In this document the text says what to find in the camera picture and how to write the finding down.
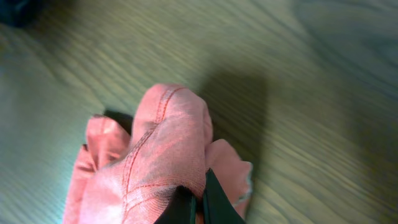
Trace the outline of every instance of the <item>wooden table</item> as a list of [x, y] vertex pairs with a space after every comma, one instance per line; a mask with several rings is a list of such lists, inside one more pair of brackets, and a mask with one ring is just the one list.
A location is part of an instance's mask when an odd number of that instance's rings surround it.
[[48, 3], [0, 26], [0, 223], [60, 223], [87, 119], [155, 83], [254, 163], [248, 223], [398, 223], [398, 3]]

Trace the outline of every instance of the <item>garment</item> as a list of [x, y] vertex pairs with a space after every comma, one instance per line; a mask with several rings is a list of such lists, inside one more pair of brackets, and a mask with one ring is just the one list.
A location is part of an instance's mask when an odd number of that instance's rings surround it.
[[209, 168], [244, 217], [252, 165], [225, 140], [212, 138], [206, 103], [179, 85], [147, 91], [132, 136], [111, 118], [92, 117], [73, 168], [63, 223], [154, 223], [177, 186], [201, 198]]

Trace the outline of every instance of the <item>pink garment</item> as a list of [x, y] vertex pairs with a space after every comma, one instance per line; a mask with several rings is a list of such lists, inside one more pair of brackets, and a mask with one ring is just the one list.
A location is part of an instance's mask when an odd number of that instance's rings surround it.
[[155, 85], [144, 95], [132, 130], [130, 137], [105, 116], [89, 120], [63, 223], [154, 223], [177, 186], [201, 198], [210, 167], [244, 217], [252, 165], [241, 161], [225, 140], [212, 142], [201, 98], [181, 86]]

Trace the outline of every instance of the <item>wood grain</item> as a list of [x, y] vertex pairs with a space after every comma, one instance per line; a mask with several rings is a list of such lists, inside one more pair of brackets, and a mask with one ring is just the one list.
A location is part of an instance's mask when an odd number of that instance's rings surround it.
[[0, 26], [0, 223], [60, 223], [87, 119], [155, 83], [254, 163], [248, 223], [398, 223], [392, 0], [52, 0]]

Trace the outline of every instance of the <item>crumpled pink cloth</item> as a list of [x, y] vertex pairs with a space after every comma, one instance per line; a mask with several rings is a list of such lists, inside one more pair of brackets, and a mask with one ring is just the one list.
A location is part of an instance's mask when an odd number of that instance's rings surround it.
[[201, 98], [182, 86], [153, 86], [137, 109], [132, 133], [105, 116], [89, 120], [63, 223], [154, 223], [177, 186], [201, 198], [209, 168], [244, 217], [252, 165], [225, 140], [212, 142]]

